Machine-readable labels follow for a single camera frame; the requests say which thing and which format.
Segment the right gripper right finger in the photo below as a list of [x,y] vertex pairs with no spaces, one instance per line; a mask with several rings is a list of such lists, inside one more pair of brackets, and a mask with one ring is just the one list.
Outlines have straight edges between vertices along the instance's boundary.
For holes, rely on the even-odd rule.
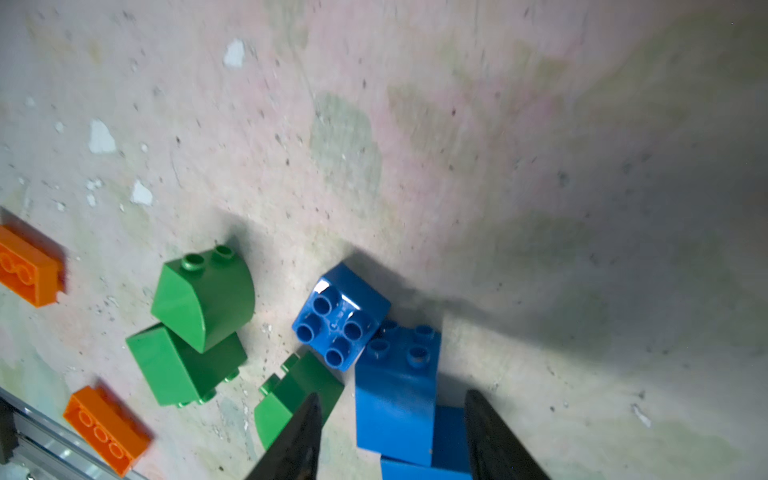
[[474,480],[550,480],[479,390],[466,392],[464,411]]

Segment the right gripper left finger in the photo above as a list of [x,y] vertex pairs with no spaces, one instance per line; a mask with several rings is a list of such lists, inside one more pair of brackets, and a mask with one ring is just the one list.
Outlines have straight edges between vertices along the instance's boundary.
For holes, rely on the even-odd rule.
[[321,402],[311,393],[245,479],[315,480],[322,427]]

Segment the blue small brick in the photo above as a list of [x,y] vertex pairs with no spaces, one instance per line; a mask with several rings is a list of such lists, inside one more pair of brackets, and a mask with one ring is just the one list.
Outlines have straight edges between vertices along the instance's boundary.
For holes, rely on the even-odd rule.
[[328,367],[347,371],[378,331],[391,302],[340,263],[322,275],[292,324]]

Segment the green slope brick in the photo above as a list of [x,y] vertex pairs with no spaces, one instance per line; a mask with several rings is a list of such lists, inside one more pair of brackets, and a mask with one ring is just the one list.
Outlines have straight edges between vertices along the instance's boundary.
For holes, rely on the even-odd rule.
[[343,383],[312,353],[291,354],[281,371],[282,377],[273,374],[259,387],[263,398],[254,409],[256,431],[265,450],[310,394],[318,394],[326,422],[344,389]]
[[165,263],[152,315],[195,351],[205,353],[247,324],[255,288],[246,262],[227,245]]

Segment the orange brick front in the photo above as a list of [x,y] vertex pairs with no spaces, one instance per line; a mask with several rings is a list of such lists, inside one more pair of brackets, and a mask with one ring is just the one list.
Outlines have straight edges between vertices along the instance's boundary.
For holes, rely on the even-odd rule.
[[124,403],[103,386],[85,386],[73,393],[62,417],[119,478],[135,467],[153,439]]

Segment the orange long brick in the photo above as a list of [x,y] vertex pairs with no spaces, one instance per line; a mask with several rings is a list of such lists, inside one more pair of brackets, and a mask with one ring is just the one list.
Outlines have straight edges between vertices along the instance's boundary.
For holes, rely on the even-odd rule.
[[63,263],[47,255],[6,225],[1,226],[1,284],[41,308],[63,291]]

